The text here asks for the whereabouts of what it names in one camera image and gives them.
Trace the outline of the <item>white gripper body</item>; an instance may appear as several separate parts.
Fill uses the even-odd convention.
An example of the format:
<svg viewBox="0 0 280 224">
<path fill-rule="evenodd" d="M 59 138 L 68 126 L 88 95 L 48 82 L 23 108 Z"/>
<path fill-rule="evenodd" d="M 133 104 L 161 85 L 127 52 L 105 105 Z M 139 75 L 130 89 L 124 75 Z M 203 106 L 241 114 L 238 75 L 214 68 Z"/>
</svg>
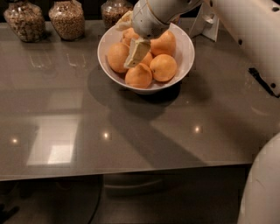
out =
<svg viewBox="0 0 280 224">
<path fill-rule="evenodd" d="M 157 39 L 168 28 L 153 14 L 148 0 L 139 0 L 133 9 L 132 27 L 144 39 Z"/>
</svg>

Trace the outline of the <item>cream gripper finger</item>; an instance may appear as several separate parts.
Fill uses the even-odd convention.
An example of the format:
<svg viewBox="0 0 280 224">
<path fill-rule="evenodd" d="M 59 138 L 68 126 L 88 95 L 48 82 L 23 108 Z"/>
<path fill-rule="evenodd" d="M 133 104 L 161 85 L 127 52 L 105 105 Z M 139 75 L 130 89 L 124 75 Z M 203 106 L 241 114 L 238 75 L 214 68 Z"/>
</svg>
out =
<svg viewBox="0 0 280 224">
<path fill-rule="evenodd" d="M 151 49 L 151 41 L 146 38 L 133 38 L 130 41 L 129 56 L 124 62 L 126 68 L 138 65 Z"/>
<path fill-rule="evenodd" d="M 124 31 L 132 27 L 133 11 L 128 10 L 115 24 L 118 31 Z"/>
</svg>

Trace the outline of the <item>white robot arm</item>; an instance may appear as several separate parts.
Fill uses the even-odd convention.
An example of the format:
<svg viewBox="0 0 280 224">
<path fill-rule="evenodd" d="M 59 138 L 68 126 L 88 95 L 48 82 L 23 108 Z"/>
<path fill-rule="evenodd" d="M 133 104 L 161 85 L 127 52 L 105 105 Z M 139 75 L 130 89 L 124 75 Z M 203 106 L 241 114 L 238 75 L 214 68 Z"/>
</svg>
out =
<svg viewBox="0 0 280 224">
<path fill-rule="evenodd" d="M 280 94 L 280 15 L 272 0 L 139 0 L 116 23 L 133 28 L 147 44 L 167 30 L 171 21 L 204 4 L 251 58 L 261 80 Z M 237 224 L 280 224 L 280 134 L 260 150 L 251 166 L 241 198 Z"/>
</svg>

